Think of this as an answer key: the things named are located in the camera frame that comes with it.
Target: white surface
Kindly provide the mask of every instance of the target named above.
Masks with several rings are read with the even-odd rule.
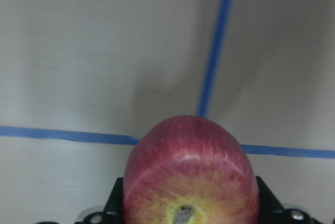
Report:
[[[0,125],[141,137],[194,114],[218,1],[0,0]],[[235,0],[210,118],[241,143],[334,150],[334,14]],[[72,223],[131,148],[0,137],[2,222]],[[280,200],[331,222],[334,160],[250,158]]]

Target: red apple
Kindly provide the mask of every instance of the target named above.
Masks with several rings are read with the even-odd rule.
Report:
[[[167,119],[129,157],[125,224],[255,224],[258,214],[248,157],[229,132],[208,119]]]

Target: vertical blue tape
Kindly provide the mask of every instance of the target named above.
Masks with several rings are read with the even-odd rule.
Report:
[[[227,33],[228,18],[232,7],[232,0],[221,0],[216,29],[208,59],[207,71],[203,83],[203,90],[199,102],[198,115],[207,117],[209,103],[213,93],[214,81],[219,64],[219,58],[224,46]]]

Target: silver screw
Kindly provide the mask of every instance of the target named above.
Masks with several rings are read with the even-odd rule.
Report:
[[[304,214],[299,210],[291,210],[291,217],[295,220],[303,220]]]
[[[92,216],[92,218],[90,219],[90,222],[91,222],[92,224],[98,224],[98,223],[100,223],[102,220],[103,220],[103,218],[101,217],[101,215],[100,215],[100,214],[96,214],[96,215]]]

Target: blue line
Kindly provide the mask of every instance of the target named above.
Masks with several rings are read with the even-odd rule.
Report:
[[[138,138],[125,135],[61,131],[61,130],[45,130],[45,129],[21,128],[21,127],[10,127],[10,126],[0,126],[0,136],[35,138],[35,139],[65,139],[79,142],[127,144],[127,145],[136,145],[139,141]]]
[[[213,86],[219,64],[219,58],[224,47],[224,40],[227,33],[228,18],[231,7],[232,0],[221,0],[216,30],[214,33],[207,71],[203,83],[203,90],[198,108],[198,115],[202,117],[207,117],[208,115],[209,103],[213,94]]]
[[[10,126],[0,126],[0,136],[22,137],[22,138],[33,138],[33,139],[64,139],[78,142],[125,144],[125,145],[136,145],[140,140],[139,138],[126,135],[61,131],[61,130],[45,130],[45,129],[21,128],[21,127],[10,127]],[[264,145],[249,145],[249,144],[243,144],[242,148],[247,154],[335,159],[335,151],[333,150],[268,147]]]

